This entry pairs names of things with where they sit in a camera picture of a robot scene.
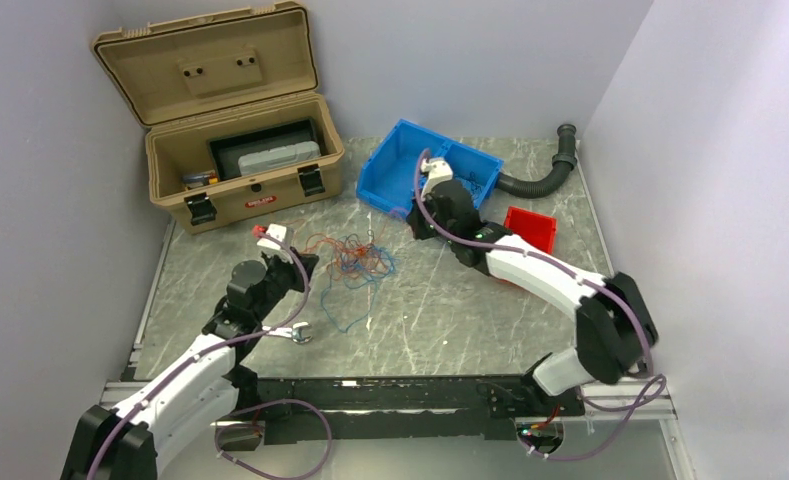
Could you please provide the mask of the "red plastic bin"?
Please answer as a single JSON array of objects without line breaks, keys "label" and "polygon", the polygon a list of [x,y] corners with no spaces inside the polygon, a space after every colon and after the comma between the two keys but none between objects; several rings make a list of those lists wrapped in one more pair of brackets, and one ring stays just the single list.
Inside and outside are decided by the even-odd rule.
[{"label": "red plastic bin", "polygon": [[510,206],[503,225],[541,252],[553,253],[558,227],[555,218]]}]

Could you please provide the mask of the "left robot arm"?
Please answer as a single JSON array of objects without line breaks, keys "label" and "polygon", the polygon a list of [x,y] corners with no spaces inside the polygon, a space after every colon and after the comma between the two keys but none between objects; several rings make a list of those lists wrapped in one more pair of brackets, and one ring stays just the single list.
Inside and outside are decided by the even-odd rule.
[{"label": "left robot arm", "polygon": [[318,262],[296,252],[289,261],[275,254],[237,264],[183,355],[113,407],[82,414],[62,478],[156,479],[212,422],[249,417],[262,397],[257,374],[242,362],[266,332],[266,317],[288,292],[305,292]]}]

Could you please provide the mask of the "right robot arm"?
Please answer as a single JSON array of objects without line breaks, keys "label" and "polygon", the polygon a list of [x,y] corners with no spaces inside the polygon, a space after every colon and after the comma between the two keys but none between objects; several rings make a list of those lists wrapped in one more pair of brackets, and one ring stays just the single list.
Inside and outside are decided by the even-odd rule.
[{"label": "right robot arm", "polygon": [[463,265],[518,286],[573,320],[573,345],[538,360],[525,376],[521,401],[530,413],[544,415],[567,390],[593,381],[615,384],[650,361],[659,335],[631,276],[579,269],[482,220],[457,180],[420,189],[408,223],[415,238],[444,237]]}]

